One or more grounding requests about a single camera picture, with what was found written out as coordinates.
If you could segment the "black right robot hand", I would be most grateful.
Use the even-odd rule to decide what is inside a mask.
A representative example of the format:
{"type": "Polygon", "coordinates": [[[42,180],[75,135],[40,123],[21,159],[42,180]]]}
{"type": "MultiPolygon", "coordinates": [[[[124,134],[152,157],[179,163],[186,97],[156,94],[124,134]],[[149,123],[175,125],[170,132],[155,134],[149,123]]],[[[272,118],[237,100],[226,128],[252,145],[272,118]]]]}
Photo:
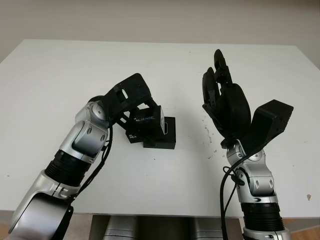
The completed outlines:
{"type": "Polygon", "coordinates": [[[251,111],[242,88],[232,81],[220,49],[214,52],[214,67],[202,77],[202,107],[223,136],[221,147],[227,149],[248,132],[251,111]]]}

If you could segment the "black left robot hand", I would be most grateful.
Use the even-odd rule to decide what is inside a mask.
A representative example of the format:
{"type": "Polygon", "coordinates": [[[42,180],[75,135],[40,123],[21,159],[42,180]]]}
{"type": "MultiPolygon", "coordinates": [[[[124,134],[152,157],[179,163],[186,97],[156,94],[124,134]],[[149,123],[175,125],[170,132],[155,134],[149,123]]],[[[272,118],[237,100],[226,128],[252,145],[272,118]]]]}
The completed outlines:
{"type": "Polygon", "coordinates": [[[147,142],[152,146],[164,135],[161,106],[151,96],[115,97],[98,95],[90,99],[102,107],[109,124],[118,124],[125,130],[131,144],[147,142]]]}

